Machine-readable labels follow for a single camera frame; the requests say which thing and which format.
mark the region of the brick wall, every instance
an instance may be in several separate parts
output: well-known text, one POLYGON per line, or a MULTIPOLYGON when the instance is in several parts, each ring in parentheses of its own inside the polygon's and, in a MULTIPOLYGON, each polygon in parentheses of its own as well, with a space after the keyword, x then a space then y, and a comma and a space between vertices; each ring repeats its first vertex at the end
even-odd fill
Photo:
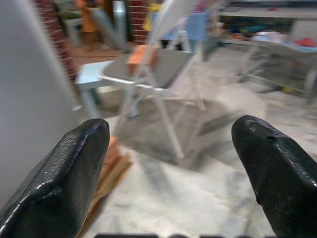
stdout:
POLYGON ((57 51, 69 80, 74 81, 76 73, 72 65, 72 59, 69 56, 68 49, 64 40, 64 33, 59 24, 51 0, 34 0, 35 7, 39 13, 42 23, 57 51))
POLYGON ((148 2, 148 0, 128 0, 132 35, 137 44, 144 44, 148 34, 142 27, 148 13, 148 2))

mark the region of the folding chair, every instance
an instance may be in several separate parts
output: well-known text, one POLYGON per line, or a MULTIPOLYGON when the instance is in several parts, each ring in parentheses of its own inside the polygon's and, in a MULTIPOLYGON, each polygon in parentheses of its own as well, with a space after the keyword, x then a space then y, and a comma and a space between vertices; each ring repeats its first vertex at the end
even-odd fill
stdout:
MULTIPOLYGON (((296 20, 290 35, 295 39, 310 37, 317 40, 317 21, 296 20)), ((302 92, 303 96, 309 100, 317 79, 317 47, 301 47, 291 43, 276 43, 259 39, 259 37, 255 37, 254 43, 241 60, 241 65, 237 72, 240 76, 240 81, 250 77, 278 86, 290 87, 302 92), (301 76, 294 73, 282 73, 279 69, 273 71, 272 67, 267 66, 267 63, 271 63, 274 55, 293 62, 305 62, 305 65, 309 67, 307 73, 301 76), (279 75, 279 78, 276 80, 268 79, 268 76, 271 76, 272 73, 279 75)))
MULTIPOLYGON (((175 134, 174 127, 183 115, 186 104, 181 106, 174 120, 171 121, 162 99, 172 93, 176 82, 183 77, 194 61, 195 55, 191 52, 184 27, 187 17, 193 11, 197 2, 198 0, 166 0, 164 2, 154 22, 153 30, 148 36, 148 47, 132 77, 129 76, 127 66, 125 65, 129 54, 119 56, 100 72, 100 78, 107 80, 107 83, 113 86, 125 89, 127 92, 125 102, 121 107, 115 133, 118 133, 130 110, 144 96, 153 95, 178 160, 183 158, 184 154, 175 134), (169 42, 166 49, 158 49, 157 63, 154 68, 151 68, 146 62, 148 62, 150 57, 152 46, 157 46, 159 40, 174 29, 177 29, 174 39, 169 42), (178 43, 182 43, 184 51, 173 50, 173 47, 178 43), (139 96, 133 99, 136 92, 138 92, 139 96)), ((197 80, 192 71, 189 76, 192 88, 187 96, 191 99, 195 95, 198 107, 203 111, 205 105, 197 80)))

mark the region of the gray wall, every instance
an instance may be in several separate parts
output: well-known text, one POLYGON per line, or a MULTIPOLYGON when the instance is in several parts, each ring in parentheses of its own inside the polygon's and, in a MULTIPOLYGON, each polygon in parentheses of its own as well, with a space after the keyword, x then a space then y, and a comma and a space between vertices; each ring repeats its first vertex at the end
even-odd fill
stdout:
POLYGON ((65 73, 31 0, 1 0, 0 207, 77 126, 65 73))

